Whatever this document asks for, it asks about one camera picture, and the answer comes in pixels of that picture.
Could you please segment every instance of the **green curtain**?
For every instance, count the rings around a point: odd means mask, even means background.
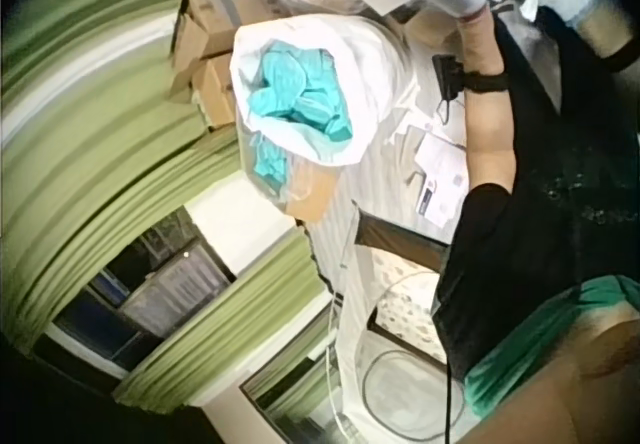
[[[307,326],[291,344],[280,352],[243,386],[254,401],[258,401],[283,377],[300,364],[328,335],[330,308],[327,307]]]
[[[330,366],[329,382],[327,382],[327,368],[323,354],[304,377],[266,409],[266,413],[274,421],[282,417],[287,417],[293,422],[307,418],[322,401],[329,397],[329,383],[332,391],[336,389],[340,385],[340,372],[335,366]]]
[[[2,326],[24,353],[142,231],[240,168],[235,129],[165,99],[168,44],[82,79],[4,149]]]
[[[2,36],[2,97],[18,93],[83,42],[133,19],[170,12],[179,0],[22,0]]]
[[[294,229],[142,361],[114,397],[122,404],[171,412],[264,343],[323,290],[307,237]]]

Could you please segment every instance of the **green fabric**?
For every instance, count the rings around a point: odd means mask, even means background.
[[[340,372],[334,366],[329,368],[329,382],[332,391],[340,385]],[[328,397],[329,384],[323,354],[304,377],[271,404],[266,412],[273,420],[287,417],[297,422],[309,417],[313,410]]]
[[[124,20],[176,9],[179,0],[22,0],[3,23],[2,95],[24,88],[96,31]]]
[[[263,344],[323,290],[309,242],[296,228],[142,361],[114,397],[150,411],[173,411]]]
[[[538,372],[558,339],[584,312],[627,301],[640,311],[640,285],[626,277],[605,276],[549,299],[514,329],[465,377],[465,399],[481,418]]]
[[[329,308],[320,313],[293,342],[262,368],[244,386],[254,401],[266,394],[273,386],[295,369],[309,353],[327,337]]]
[[[127,244],[240,168],[233,129],[209,141],[165,99],[168,39],[82,79],[4,149],[3,332],[28,353]]]

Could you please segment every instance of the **black cable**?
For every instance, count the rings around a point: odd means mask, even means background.
[[[446,102],[447,103],[447,117],[445,119],[442,118],[442,116],[440,115],[440,107],[442,106],[442,103]],[[453,101],[446,101],[444,99],[442,99],[439,103],[438,106],[436,107],[436,114],[438,114],[438,117],[440,118],[440,122],[442,123],[443,126],[446,126],[447,123],[449,122],[449,105],[455,102],[456,104],[458,104],[460,107],[462,107],[464,109],[464,104],[462,104],[460,101],[458,100],[453,100]]]
[[[447,414],[444,423],[444,444],[451,442],[451,366],[447,360]]]

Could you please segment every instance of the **wire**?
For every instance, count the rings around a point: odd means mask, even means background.
[[[335,310],[336,298],[337,298],[337,292],[334,290],[333,291],[333,299],[331,299],[331,307],[329,308],[329,324],[327,326],[327,335],[331,334],[331,331],[332,331],[331,324],[333,324],[333,312]],[[327,375],[327,388],[329,390],[329,403],[331,404],[331,411],[333,412],[333,419],[336,421],[336,424],[338,425],[338,429],[340,430],[340,433],[344,436],[344,438],[347,440],[347,442],[349,444],[351,444],[351,442],[353,442],[353,440],[351,439],[351,437],[349,437],[349,435],[347,434],[347,431],[345,431],[344,427],[342,426],[342,421],[340,420],[340,417],[338,416],[338,410],[336,408],[336,403],[333,400],[333,389],[331,388],[331,377],[330,377],[330,374],[331,374],[330,347],[331,347],[331,345],[327,346],[327,348],[325,349],[325,354],[324,354],[325,368],[326,368],[326,375]]]
[[[451,442],[451,366],[449,365],[449,361],[447,360],[447,415],[445,417],[445,423],[444,423],[444,444],[449,444],[450,442]]]
[[[440,107],[442,106],[442,103],[446,102],[447,103],[447,116],[446,118],[442,118],[442,115],[440,114]],[[443,126],[446,126],[447,123],[449,122],[449,106],[452,102],[455,102],[456,104],[458,104],[459,106],[461,106],[464,109],[464,104],[461,103],[460,101],[458,101],[457,99],[454,99],[453,101],[445,101],[444,99],[442,99],[439,103],[438,106],[436,107],[436,114],[438,114],[438,117],[440,118],[440,122],[442,123]]]

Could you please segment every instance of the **brown cardboard box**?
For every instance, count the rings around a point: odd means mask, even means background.
[[[277,0],[182,0],[171,41],[175,76],[169,94],[189,85],[202,59],[230,52],[239,27],[287,15]]]
[[[404,33],[426,44],[440,49],[447,38],[458,29],[455,18],[436,9],[422,9],[404,26]]]
[[[293,163],[289,192],[301,199],[287,202],[284,212],[305,222],[317,222],[329,208],[341,168],[324,167],[303,159]]]
[[[231,86],[231,54],[209,59],[193,75],[194,99],[213,129],[235,123],[236,100]]]

